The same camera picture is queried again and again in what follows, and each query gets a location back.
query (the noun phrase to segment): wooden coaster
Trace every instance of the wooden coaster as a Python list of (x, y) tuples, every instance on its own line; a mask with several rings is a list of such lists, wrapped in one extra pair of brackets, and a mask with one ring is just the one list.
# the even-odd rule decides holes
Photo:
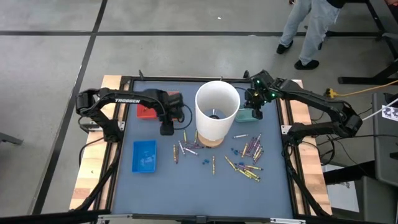
[(203, 145), (208, 147), (217, 147), (224, 141), (224, 138), (215, 141), (208, 140), (205, 139), (203, 136), (201, 136), (199, 133), (198, 133), (198, 139)]

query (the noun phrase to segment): teal object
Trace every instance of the teal object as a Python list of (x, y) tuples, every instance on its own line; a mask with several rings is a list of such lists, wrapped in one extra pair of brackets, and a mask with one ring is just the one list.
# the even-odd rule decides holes
[(132, 172), (148, 173), (156, 170), (156, 141), (134, 141)]
[(258, 121), (258, 119), (253, 118), (251, 116), (251, 111), (253, 109), (244, 108), (244, 105), (239, 106), (238, 112), (235, 116), (236, 122), (251, 122), (251, 121)]

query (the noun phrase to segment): white sticker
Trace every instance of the white sticker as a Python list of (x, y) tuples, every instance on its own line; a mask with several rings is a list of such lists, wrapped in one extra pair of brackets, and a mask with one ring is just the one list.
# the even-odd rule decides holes
[(393, 108), (391, 106), (382, 105), (383, 110), (381, 111), (381, 116), (393, 121), (398, 121), (398, 108)]

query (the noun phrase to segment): wooden board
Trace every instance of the wooden board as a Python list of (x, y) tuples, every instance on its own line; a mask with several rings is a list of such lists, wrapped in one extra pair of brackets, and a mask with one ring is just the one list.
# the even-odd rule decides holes
[[(110, 89), (118, 89), (120, 85), (121, 76), (120, 75), (105, 75), (101, 87), (108, 87)], [(284, 115), (284, 121), (287, 124), (287, 113), (285, 104), (282, 101), (282, 114)], [(304, 124), (310, 124), (310, 114), (308, 111), (308, 106), (300, 103), (298, 101), (291, 101), (293, 119), (295, 122), (301, 122)], [(115, 104), (111, 103), (106, 105), (102, 112), (108, 117), (113, 117)], [(121, 104), (119, 110), (119, 120), (122, 118), (124, 111), (124, 104)], [(89, 133), (87, 142), (94, 141), (103, 136), (102, 132)], [(304, 141), (316, 144), (314, 138), (306, 137)], [(101, 166), (104, 159), (104, 153), (106, 148), (106, 142), (99, 141), (85, 149), (83, 154), (83, 159), (81, 161), (80, 170), (76, 180), (75, 189), (73, 191), (72, 200), (70, 203), (70, 209), (76, 208), (81, 205), (84, 199), (90, 194), (95, 185), (99, 181)], [(114, 150), (116, 144), (112, 145), (111, 160), (113, 159)], [(331, 214), (331, 207), (326, 191), (325, 180), (323, 179), (323, 173), (321, 168), (321, 163), (319, 160), (318, 151), (311, 145), (301, 144), (299, 145), (300, 157), (302, 160), (302, 169), (304, 173), (305, 185), (308, 187), (311, 194), (314, 196), (315, 200), (322, 206), (322, 208)], [(109, 183), (104, 186), (104, 190), (101, 196), (100, 208), (105, 207), (106, 196), (108, 195)], [(296, 199), (298, 210), (300, 214), (304, 214), (303, 203), (301, 198), (300, 189), (295, 185)]]

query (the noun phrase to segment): yellow cable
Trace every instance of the yellow cable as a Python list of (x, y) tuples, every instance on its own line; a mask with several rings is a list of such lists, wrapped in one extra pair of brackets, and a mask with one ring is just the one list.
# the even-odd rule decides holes
[(333, 91), (332, 89), (330, 89), (330, 92), (328, 93), (328, 95), (329, 95), (330, 98), (334, 98), (335, 96), (351, 96), (351, 95), (355, 95), (355, 94), (359, 94), (359, 93), (364, 93), (364, 92), (366, 92), (366, 91), (376, 90), (376, 89), (378, 89), (378, 88), (383, 88), (383, 87), (392, 85), (392, 84), (397, 83), (397, 82), (398, 82), (398, 80), (393, 81), (393, 82), (390, 82), (390, 83), (387, 83), (387, 84), (385, 84), (385, 85), (376, 86), (376, 87), (372, 87), (372, 88), (367, 88), (367, 89), (365, 89), (365, 90), (355, 91), (355, 92), (353, 92), (353, 93), (347, 93), (347, 94), (339, 94), (339, 93)]

